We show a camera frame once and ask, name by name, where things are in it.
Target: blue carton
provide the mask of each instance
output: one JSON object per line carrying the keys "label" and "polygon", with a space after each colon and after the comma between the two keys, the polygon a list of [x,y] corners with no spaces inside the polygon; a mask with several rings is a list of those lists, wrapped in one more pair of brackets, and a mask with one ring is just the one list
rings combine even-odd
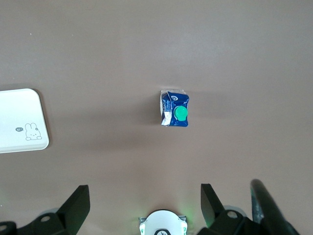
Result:
{"label": "blue carton", "polygon": [[160,108],[162,126],[188,126],[189,96],[184,90],[162,90]]}

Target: white plate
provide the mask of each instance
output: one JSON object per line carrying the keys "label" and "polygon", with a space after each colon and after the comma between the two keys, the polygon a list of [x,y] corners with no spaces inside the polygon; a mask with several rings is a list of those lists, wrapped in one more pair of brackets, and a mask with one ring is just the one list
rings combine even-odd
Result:
{"label": "white plate", "polygon": [[41,150],[48,145],[37,92],[32,89],[0,92],[0,153]]}

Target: rabbit drawing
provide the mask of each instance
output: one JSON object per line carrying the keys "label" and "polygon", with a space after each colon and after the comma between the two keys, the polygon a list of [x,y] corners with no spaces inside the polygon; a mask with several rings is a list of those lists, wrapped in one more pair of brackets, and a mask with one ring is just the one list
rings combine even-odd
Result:
{"label": "rabbit drawing", "polygon": [[34,124],[34,123],[29,124],[28,123],[25,125],[25,129],[26,129],[26,140],[27,141],[41,140],[42,139],[36,124]]}

